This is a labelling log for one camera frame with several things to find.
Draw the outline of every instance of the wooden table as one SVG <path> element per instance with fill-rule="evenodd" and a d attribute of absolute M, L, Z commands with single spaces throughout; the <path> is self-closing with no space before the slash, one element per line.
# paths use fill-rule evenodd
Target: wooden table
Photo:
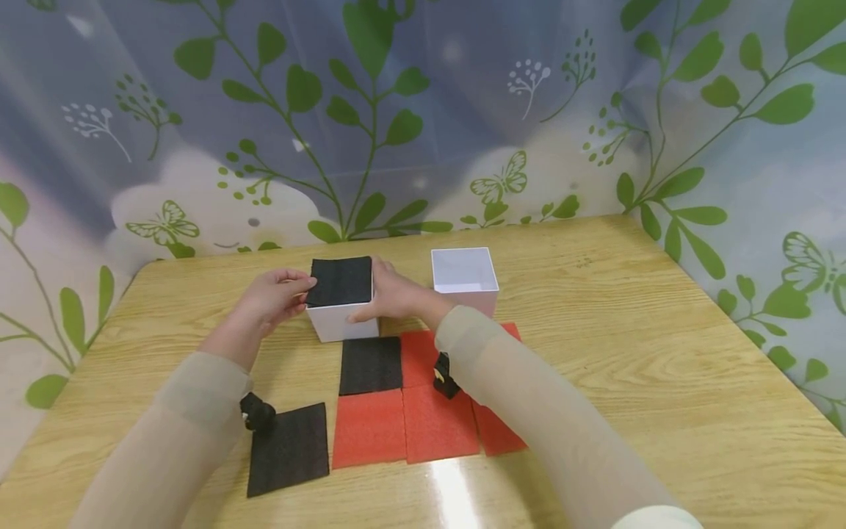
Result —
<path fill-rule="evenodd" d="M 846 524 L 843 437 L 632 220 L 604 217 L 148 265 L 0 487 L 0 525 L 64 527 L 155 391 L 257 273 L 378 253 L 431 284 L 431 248 L 478 245 L 497 270 L 497 319 L 517 322 L 705 526 Z M 265 340 L 253 371 L 278 410 L 326 402 L 330 451 L 340 358 L 302 316 Z M 186 526 L 564 525 L 530 452 L 346 468 L 248 500 L 249 453 L 245 432 Z"/>

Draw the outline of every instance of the beige sleeve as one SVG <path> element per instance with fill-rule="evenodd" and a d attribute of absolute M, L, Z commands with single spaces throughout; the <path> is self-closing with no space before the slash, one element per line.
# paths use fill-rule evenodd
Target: beige sleeve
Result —
<path fill-rule="evenodd" d="M 251 388 L 250 376 L 225 358 L 186 358 L 109 455 L 70 526 L 181 526 L 244 433 L 239 402 Z"/>
<path fill-rule="evenodd" d="M 547 469 L 572 527 L 612 527 L 644 507 L 678 505 L 590 401 L 494 321 L 457 306 L 438 327 L 436 342 L 449 354 L 455 382 L 508 424 Z M 667 527 L 699 527 L 690 519 L 695 525 Z"/>

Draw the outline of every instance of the red foam square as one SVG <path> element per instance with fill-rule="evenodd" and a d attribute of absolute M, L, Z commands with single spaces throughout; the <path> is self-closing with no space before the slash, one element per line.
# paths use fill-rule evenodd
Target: red foam square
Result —
<path fill-rule="evenodd" d="M 506 330 L 506 332 L 508 334 L 511 334 L 512 336 L 514 336 L 518 341 L 521 341 L 521 342 L 523 341 L 523 339 L 520 338 L 520 331 L 517 330 L 517 324 L 516 323 L 511 323 L 511 322 L 503 323 L 503 328 Z"/>
<path fill-rule="evenodd" d="M 474 400 L 473 413 L 475 414 L 476 424 L 479 425 L 481 444 L 485 447 L 485 454 L 488 457 L 517 452 L 526 448 L 523 439 L 506 426 L 491 408 Z"/>
<path fill-rule="evenodd" d="M 452 400 L 432 386 L 403 389 L 406 460 L 442 460 L 479 453 L 473 405 L 465 392 Z"/>
<path fill-rule="evenodd" d="M 431 386 L 435 380 L 438 352 L 431 331 L 411 331 L 399 335 L 403 362 L 403 388 Z"/>
<path fill-rule="evenodd" d="M 405 459 L 400 389 L 338 397 L 332 468 Z"/>

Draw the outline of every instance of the open white box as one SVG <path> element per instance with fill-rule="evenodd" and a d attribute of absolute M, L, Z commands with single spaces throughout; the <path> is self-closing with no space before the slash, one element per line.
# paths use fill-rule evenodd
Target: open white box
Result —
<path fill-rule="evenodd" d="M 486 247 L 432 250 L 431 275 L 436 292 L 493 317 L 499 283 Z"/>
<path fill-rule="evenodd" d="M 371 299 L 373 297 L 373 277 L 371 276 Z M 349 303 L 347 305 L 307 306 L 305 313 L 311 319 L 311 325 L 317 331 L 321 342 L 339 342 L 346 339 L 374 338 L 379 336 L 379 320 L 347 323 L 347 316 L 367 303 Z"/>

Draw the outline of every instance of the curtain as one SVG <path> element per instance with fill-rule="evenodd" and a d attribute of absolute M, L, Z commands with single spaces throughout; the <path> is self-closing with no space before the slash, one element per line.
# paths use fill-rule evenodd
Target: curtain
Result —
<path fill-rule="evenodd" d="M 148 262 L 613 213 L 843 429 L 840 0 L 0 14 L 0 476 Z"/>

